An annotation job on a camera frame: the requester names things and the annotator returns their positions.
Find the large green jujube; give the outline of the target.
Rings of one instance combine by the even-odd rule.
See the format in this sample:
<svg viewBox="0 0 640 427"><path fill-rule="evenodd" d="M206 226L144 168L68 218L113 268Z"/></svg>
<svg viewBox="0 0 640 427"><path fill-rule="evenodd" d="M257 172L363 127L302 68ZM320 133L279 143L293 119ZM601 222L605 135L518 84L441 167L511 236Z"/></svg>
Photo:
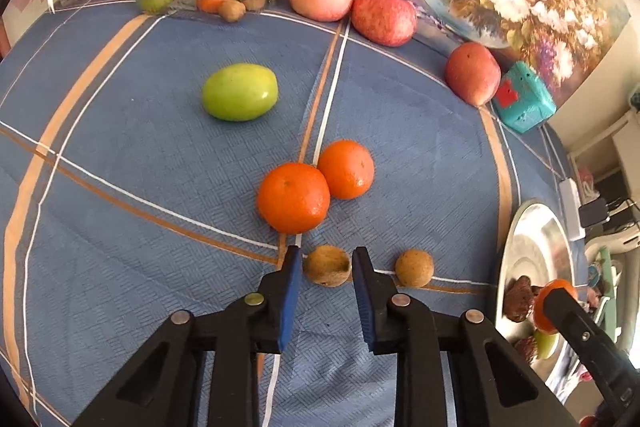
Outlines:
<svg viewBox="0 0 640 427"><path fill-rule="evenodd" d="M548 360L553 355L556 346L559 343L558 333L545 333L541 329L534 332L534 340L536 345L536 359Z"/></svg>

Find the orange tangerine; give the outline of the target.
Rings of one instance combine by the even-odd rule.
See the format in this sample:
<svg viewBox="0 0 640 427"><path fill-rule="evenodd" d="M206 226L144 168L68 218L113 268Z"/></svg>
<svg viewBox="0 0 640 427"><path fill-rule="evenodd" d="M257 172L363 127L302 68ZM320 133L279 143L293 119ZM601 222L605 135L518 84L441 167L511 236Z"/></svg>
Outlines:
<svg viewBox="0 0 640 427"><path fill-rule="evenodd" d="M552 280L538 291L534 300L533 321L536 329L539 329L547 335L553 335L558 332L558 329L554 326L547 313L547 309L549 308L547 301L552 291L555 291L555 289L563 289L563 291L566 291L567 294L572 296L575 300L578 299L578 291L576 287L569 281L563 279Z"/></svg>
<svg viewBox="0 0 640 427"><path fill-rule="evenodd" d="M317 168L326 178L331 196L343 200L366 193L375 177L369 150L352 140L338 140L322 150Z"/></svg>
<svg viewBox="0 0 640 427"><path fill-rule="evenodd" d="M295 235L317 228L328 213L330 200L329 185L317 168L287 162L262 180L256 208L271 228Z"/></svg>

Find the large wrinkled dried date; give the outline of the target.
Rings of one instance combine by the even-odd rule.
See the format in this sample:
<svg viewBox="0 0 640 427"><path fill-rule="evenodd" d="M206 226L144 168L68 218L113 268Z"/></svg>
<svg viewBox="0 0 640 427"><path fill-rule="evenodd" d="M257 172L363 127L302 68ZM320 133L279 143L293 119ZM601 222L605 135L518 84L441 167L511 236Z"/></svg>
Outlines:
<svg viewBox="0 0 640 427"><path fill-rule="evenodd" d="M524 322L534 304L535 295L528 275L514 280L503 297L502 313L514 323Z"/></svg>

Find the brown longan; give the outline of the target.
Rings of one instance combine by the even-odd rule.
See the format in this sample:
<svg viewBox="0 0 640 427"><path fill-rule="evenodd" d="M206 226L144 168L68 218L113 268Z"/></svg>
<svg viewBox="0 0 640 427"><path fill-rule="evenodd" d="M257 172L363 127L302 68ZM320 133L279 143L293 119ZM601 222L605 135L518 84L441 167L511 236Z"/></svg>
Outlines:
<svg viewBox="0 0 640 427"><path fill-rule="evenodd" d="M395 262L396 277L402 286L424 287L431 282L434 272L432 256L420 249L408 249Z"/></svg>
<svg viewBox="0 0 640 427"><path fill-rule="evenodd" d="M352 259L346 251L336 246L318 246L307 256L304 272L307 279L316 285L341 286L352 274Z"/></svg>

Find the small green jujube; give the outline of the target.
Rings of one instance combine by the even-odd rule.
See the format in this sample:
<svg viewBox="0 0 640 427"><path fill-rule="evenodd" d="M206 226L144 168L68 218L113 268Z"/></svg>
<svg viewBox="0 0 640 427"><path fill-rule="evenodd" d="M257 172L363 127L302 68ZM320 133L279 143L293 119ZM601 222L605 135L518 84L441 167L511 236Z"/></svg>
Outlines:
<svg viewBox="0 0 640 427"><path fill-rule="evenodd" d="M232 122L262 117L276 105L279 86L269 68L236 63L218 69L202 88L203 108L217 119Z"/></svg>

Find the green board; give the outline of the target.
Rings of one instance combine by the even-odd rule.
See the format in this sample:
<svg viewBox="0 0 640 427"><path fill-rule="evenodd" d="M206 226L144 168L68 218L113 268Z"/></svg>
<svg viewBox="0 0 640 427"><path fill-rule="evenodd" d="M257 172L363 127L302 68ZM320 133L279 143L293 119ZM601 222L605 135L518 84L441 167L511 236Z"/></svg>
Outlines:
<svg viewBox="0 0 640 427"><path fill-rule="evenodd" d="M601 265L600 288L601 298L599 311L597 313L597 324L616 343L617 338L617 303L616 303L616 277L612 256L608 247L599 249L597 259Z"/></svg>

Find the round stainless steel plate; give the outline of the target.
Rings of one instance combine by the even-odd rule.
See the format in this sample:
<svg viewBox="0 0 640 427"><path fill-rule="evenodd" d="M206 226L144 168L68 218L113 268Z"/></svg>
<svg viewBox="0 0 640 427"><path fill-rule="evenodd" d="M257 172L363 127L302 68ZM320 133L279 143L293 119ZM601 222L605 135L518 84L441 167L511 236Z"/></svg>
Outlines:
<svg viewBox="0 0 640 427"><path fill-rule="evenodd" d="M506 291L520 277L542 287L555 279L575 282L570 242L561 221L539 200L524 202L514 215L497 271L495 320L497 331L510 343L535 332L533 317L513 322L503 312Z"/></svg>

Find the black power adapter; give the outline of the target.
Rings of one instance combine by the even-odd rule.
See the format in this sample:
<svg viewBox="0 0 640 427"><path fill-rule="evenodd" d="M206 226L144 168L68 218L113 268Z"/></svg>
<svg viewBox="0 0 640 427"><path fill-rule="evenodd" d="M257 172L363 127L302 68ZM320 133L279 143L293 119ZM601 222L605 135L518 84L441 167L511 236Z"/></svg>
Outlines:
<svg viewBox="0 0 640 427"><path fill-rule="evenodd" d="M610 216L608 204L603 197L593 199L578 208L579 222L583 229L591 229L596 225L603 225Z"/></svg>

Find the white power strip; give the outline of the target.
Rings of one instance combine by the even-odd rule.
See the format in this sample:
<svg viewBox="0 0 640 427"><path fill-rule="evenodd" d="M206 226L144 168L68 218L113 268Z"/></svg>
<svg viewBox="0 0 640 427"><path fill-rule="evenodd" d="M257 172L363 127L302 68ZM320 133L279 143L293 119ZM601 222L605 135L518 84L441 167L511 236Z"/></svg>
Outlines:
<svg viewBox="0 0 640 427"><path fill-rule="evenodd" d="M560 197L565 219L566 236L571 242L583 239L586 231L580 223L580 197L573 179L566 178L559 184Z"/></svg>

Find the white wooden shelf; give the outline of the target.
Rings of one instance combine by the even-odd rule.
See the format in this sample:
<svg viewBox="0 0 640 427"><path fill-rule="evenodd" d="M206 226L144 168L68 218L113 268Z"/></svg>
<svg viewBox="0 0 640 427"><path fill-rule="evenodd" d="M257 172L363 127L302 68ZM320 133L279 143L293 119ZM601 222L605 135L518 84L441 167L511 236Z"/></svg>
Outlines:
<svg viewBox="0 0 640 427"><path fill-rule="evenodd" d="M587 232L587 261L593 262L603 246L612 255L638 248L639 113L627 110L614 124L574 147L568 158L577 180L584 174L593 177L590 183L578 184L582 202L587 202L588 188L593 187L608 204L608 222Z"/></svg>

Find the blue plaid tablecloth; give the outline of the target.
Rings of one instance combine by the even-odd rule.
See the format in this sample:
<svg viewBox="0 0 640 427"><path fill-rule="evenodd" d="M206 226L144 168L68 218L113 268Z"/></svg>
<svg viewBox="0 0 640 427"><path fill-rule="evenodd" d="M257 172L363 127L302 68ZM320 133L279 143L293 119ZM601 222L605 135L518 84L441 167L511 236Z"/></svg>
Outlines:
<svg viewBox="0 0 640 427"><path fill-rule="evenodd" d="M258 216L262 178L339 139L370 150L374 183L332 202L302 251L364 246L387 272L420 248L435 276L416 297L486 308L512 213L559 209L572 170L551 128L518 135L461 102L445 62L285 5L236 24L134 0L41 15L1 63L1 365L28 417L70 425L171 312L255 289L288 246ZM203 108L206 79L236 63L277 76L262 117Z"/></svg>

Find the teal tin box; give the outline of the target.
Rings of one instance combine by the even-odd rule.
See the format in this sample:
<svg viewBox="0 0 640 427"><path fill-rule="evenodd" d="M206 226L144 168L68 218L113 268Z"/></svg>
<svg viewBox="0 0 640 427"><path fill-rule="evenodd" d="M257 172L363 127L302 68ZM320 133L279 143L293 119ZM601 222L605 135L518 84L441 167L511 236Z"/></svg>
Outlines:
<svg viewBox="0 0 640 427"><path fill-rule="evenodd" d="M556 112L544 80L522 61L502 76L492 104L503 124L518 133L538 127Z"/></svg>

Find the red apple right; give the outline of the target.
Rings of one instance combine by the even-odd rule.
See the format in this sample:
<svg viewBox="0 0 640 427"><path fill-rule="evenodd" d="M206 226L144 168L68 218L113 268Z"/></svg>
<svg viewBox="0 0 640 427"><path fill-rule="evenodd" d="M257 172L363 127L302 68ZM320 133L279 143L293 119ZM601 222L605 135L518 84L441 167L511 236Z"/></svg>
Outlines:
<svg viewBox="0 0 640 427"><path fill-rule="evenodd" d="M466 42L455 48L445 66L447 86L461 100L480 107L496 94L501 69L487 48L477 42Z"/></svg>

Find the red apple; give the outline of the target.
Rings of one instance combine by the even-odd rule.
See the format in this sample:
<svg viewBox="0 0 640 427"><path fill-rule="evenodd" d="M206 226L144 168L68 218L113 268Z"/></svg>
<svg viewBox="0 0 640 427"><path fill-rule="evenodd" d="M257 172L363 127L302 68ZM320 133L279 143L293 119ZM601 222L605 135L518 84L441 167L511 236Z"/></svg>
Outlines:
<svg viewBox="0 0 640 427"><path fill-rule="evenodd" d="M480 107L496 94L501 69L487 48L477 42L466 42L455 48L445 66L447 86L461 100Z"/></svg>
<svg viewBox="0 0 640 427"><path fill-rule="evenodd" d="M407 0L354 0L352 27L370 41L397 48L418 28L416 9Z"/></svg>

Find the red apple middle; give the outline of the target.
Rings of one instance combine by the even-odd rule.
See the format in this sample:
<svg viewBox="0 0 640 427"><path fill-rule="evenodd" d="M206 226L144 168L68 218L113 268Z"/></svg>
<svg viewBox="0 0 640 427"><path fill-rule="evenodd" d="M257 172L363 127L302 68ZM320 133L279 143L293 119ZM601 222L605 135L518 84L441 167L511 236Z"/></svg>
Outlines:
<svg viewBox="0 0 640 427"><path fill-rule="evenodd" d="M397 48L418 28L416 9L407 0L354 0L352 27L370 41Z"/></svg>

